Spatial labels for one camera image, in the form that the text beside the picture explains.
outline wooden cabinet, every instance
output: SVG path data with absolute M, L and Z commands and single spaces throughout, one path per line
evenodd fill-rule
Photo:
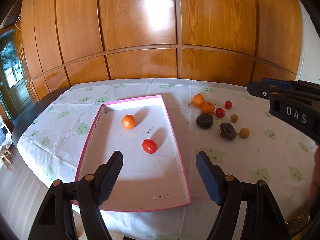
M 176 78 L 176 49 L 141 49 L 107 56 L 112 79 Z
M 106 50 L 175 44 L 174 0 L 99 0 Z
M 253 55 L 255 0 L 181 0 L 182 43 Z
M 81 60 L 66 66 L 71 85 L 108 80 L 104 56 Z
M 253 60 L 221 52 L 183 49 L 179 78 L 246 86 Z
M 56 0 L 64 62 L 103 51 L 97 7 L 97 0 Z
M 21 28 L 39 98 L 110 78 L 293 79 L 302 37 L 298 0 L 23 0 Z
M 294 80 L 296 75 L 287 70 L 281 70 L 260 62 L 254 63 L 252 81 L 260 81 L 261 78 L 273 78 L 283 80 Z
M 297 73 L 302 18 L 298 0 L 258 0 L 257 57 Z
M 34 0 L 33 18 L 42 70 L 49 71 L 62 65 L 55 24 L 55 0 Z M 50 91 L 69 85 L 63 68 L 45 76 Z

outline white tablecloth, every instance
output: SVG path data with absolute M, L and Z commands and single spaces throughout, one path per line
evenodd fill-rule
M 188 106 L 193 96 L 223 107 L 233 103 L 222 119 L 202 130 L 196 125 L 200 110 Z M 47 187 L 55 179 L 74 181 L 84 142 L 93 119 L 107 101 L 162 95 L 186 169 L 192 203 L 159 212 L 101 212 L 110 230 L 139 239 L 206 239 L 219 207 L 209 196 L 196 169 L 195 156 L 205 151 L 225 174 L 240 181 L 268 182 L 284 217 L 308 199 L 314 165 L 314 142 L 304 134 L 268 114 L 267 100 L 250 96 L 245 87 L 183 79 L 110 80 L 78 84 L 64 92 L 44 110 L 18 142 L 21 156 Z M 236 113 L 236 131 L 250 129 L 250 136 L 230 141 L 220 137 L 219 125 Z M 245 203 L 234 234 L 239 238 Z

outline red cherry tomato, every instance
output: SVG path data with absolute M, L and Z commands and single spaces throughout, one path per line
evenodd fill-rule
M 155 153 L 157 151 L 157 144 L 151 139 L 145 139 L 142 143 L 142 148 L 146 153 Z
M 217 110 L 216 110 L 216 116 L 217 116 L 218 118 L 224 117 L 225 114 L 226 114 L 226 112 L 225 112 L 222 108 L 217 108 Z
M 231 103 L 230 101 L 226 101 L 226 102 L 224 103 L 224 107 L 225 107 L 226 109 L 230 109 L 230 108 L 232 107 L 232 103 Z

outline orange fruit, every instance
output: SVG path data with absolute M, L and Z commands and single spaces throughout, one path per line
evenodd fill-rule
M 214 112 L 214 104 L 209 102 L 204 102 L 201 106 L 201 112 L 203 114 L 213 114 Z
M 201 108 L 202 104 L 204 103 L 203 95 L 197 94 L 193 97 L 192 104 L 197 107 Z
M 122 126 L 128 130 L 134 128 L 136 126 L 136 119 L 133 115 L 128 114 L 122 119 Z

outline gold screw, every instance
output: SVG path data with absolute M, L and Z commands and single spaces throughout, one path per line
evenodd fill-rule
M 267 183 L 266 183 L 264 180 L 262 180 L 262 179 L 260 179 L 258 183 L 259 183 L 259 185 L 260 185 L 261 187 L 264 187 L 264 186 L 267 185 Z
M 93 180 L 94 176 L 92 174 L 88 174 L 84 178 L 85 178 L 85 180 L 90 181 L 90 180 Z
M 52 182 L 52 185 L 58 186 L 58 185 L 60 185 L 60 183 L 61 183 L 61 180 L 56 179 L 54 182 Z
M 227 180 L 227 181 L 233 181 L 234 179 L 235 179 L 235 177 L 232 176 L 232 175 L 227 175 L 227 176 L 226 176 L 226 180 Z

